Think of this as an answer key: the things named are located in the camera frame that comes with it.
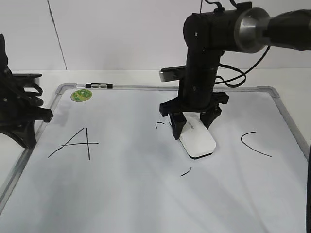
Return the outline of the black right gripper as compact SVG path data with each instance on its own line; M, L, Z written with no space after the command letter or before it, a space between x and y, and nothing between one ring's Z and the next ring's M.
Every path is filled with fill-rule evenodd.
M208 129L222 113L218 105L227 104L229 100L225 92L213 91L219 62L202 64L187 62L185 67L185 76L178 80L177 97L160 104L159 107L163 117L169 114L176 140L180 138L187 122L183 112L201 112L200 121Z

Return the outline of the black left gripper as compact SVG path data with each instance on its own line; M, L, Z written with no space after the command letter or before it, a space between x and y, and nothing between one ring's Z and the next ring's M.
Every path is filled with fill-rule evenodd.
M39 73L0 72L0 132L23 148L36 145L35 121L50 122L51 109L43 108Z

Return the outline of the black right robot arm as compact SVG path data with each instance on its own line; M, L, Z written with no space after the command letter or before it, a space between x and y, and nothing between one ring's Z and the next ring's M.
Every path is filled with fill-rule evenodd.
M177 97L159 107L161 115L170 118L175 139L186 125L185 113L199 113L208 128L221 114L220 104L228 103L226 93L213 90L226 51L253 54L270 47L310 50L311 12L302 9L270 17L250 2L238 3L233 10L217 3L212 12L187 17L183 36L188 48L185 65L159 72L163 82L179 82Z

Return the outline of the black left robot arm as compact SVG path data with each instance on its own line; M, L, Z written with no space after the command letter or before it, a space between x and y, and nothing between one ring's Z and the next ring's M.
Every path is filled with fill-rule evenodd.
M23 148L36 145L35 121L50 122L51 109L42 108L41 74L14 74L8 67L4 36L0 35L0 132Z

